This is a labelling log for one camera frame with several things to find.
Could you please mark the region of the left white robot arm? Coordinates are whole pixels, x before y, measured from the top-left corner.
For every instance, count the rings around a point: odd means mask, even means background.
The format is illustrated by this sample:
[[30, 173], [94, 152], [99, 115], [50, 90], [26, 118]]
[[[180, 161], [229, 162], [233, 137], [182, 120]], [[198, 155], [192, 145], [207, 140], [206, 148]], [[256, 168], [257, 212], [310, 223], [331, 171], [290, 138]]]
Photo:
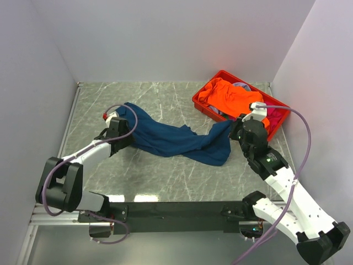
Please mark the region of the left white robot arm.
[[83, 190], [83, 177], [98, 163], [118, 153], [134, 142], [129, 123], [113, 117], [90, 145], [63, 158], [51, 157], [44, 166], [35, 200], [66, 212], [88, 210], [98, 222], [109, 218], [109, 198]]

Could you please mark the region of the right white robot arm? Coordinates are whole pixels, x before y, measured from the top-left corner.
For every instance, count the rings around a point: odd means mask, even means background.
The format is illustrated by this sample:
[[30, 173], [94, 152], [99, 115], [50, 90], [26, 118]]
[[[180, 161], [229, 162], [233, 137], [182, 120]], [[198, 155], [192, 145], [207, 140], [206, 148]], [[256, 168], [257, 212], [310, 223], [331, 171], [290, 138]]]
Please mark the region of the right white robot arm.
[[250, 168], [285, 202], [275, 205], [261, 192], [243, 198], [242, 214], [275, 225], [295, 245], [308, 264], [323, 264], [344, 246], [350, 228], [335, 221], [305, 190], [283, 156], [269, 146], [264, 124], [239, 117], [229, 137], [239, 142]]

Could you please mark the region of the blue mickey t shirt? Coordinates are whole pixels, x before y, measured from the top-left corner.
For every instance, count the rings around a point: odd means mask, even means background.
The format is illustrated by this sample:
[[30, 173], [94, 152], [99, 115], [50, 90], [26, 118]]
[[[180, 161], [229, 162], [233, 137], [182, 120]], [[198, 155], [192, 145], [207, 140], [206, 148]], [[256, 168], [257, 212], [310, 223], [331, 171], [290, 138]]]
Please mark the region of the blue mickey t shirt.
[[187, 125], [176, 127], [159, 123], [132, 103], [126, 102], [116, 112], [128, 121], [130, 129], [137, 124], [132, 133], [135, 139], [132, 146], [153, 155], [182, 155], [206, 165], [222, 166], [231, 153], [230, 120], [215, 123], [208, 134], [198, 135]]

